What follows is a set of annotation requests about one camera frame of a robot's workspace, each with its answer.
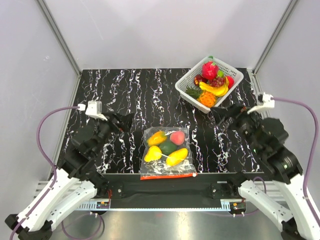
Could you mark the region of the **yellow orange papaya toy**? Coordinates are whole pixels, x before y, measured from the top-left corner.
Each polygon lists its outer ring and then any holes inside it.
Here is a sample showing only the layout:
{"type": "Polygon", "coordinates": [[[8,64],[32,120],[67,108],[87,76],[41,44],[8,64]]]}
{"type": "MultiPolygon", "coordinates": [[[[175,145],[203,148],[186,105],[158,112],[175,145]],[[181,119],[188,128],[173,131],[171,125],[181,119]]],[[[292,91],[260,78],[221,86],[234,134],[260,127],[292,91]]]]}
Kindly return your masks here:
{"type": "Polygon", "coordinates": [[[165,142],[167,138],[168,137],[164,131],[157,131],[151,137],[149,137],[146,142],[149,147],[158,146],[165,142]]]}

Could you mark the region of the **pink peach toy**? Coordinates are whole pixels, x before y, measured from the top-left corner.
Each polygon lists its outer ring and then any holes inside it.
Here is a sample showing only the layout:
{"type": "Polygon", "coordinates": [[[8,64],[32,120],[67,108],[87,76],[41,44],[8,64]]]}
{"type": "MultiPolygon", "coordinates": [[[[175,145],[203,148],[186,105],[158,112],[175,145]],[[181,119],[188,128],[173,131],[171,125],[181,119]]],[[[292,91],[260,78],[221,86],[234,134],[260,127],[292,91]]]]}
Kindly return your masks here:
{"type": "Polygon", "coordinates": [[[175,131],[170,135],[169,139],[175,145],[180,146],[185,141],[185,133],[183,131],[175,131]]]}

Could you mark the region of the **green avocado toy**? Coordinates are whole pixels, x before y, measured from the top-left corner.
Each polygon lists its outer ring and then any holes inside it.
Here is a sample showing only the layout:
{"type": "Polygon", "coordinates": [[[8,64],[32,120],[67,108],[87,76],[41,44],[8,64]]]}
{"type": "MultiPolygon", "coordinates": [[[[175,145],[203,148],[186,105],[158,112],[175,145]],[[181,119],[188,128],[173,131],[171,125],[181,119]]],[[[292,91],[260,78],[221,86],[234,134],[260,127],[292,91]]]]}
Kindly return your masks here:
{"type": "Polygon", "coordinates": [[[178,149],[178,146],[172,143],[170,140],[162,142],[159,146],[163,155],[170,155],[171,153],[175,152],[178,149]]]}

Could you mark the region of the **clear zip top bag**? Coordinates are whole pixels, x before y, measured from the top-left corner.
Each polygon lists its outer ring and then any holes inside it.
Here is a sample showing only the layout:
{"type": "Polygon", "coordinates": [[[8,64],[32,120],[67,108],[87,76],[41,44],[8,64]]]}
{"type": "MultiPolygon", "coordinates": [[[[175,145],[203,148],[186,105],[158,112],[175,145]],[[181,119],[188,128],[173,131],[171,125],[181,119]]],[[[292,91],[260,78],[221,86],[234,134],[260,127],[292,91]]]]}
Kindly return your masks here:
{"type": "Polygon", "coordinates": [[[196,177],[185,127],[150,127],[143,133],[145,147],[140,164],[141,180],[196,177]]]}

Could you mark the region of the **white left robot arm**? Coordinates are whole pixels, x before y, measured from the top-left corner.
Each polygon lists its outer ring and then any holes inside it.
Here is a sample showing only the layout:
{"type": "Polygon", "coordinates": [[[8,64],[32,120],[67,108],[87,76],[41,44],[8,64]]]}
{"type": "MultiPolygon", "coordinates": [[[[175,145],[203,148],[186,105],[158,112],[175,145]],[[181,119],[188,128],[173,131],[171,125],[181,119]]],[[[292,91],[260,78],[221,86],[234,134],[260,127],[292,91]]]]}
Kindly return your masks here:
{"type": "Polygon", "coordinates": [[[20,240],[48,240],[57,225],[82,202],[109,193],[108,180],[94,167],[110,134],[129,132],[134,115],[108,112],[94,116],[96,126],[78,128],[70,148],[37,197],[19,214],[10,214],[6,225],[20,240]]]}

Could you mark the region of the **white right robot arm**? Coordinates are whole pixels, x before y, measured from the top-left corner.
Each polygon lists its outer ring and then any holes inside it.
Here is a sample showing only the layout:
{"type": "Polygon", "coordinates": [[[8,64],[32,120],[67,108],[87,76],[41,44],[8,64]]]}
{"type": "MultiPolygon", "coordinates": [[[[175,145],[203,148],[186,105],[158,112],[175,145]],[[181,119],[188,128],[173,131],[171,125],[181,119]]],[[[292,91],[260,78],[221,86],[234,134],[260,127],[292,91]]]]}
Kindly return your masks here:
{"type": "Polygon", "coordinates": [[[258,165],[280,190],[288,208],[278,204],[240,172],[227,180],[228,195],[250,201],[277,226],[284,240],[318,240],[320,213],[307,196],[304,184],[307,175],[297,157],[284,145],[289,134],[281,121],[260,118],[255,108],[239,104],[211,110],[217,125],[235,130],[244,137],[258,165]]]}

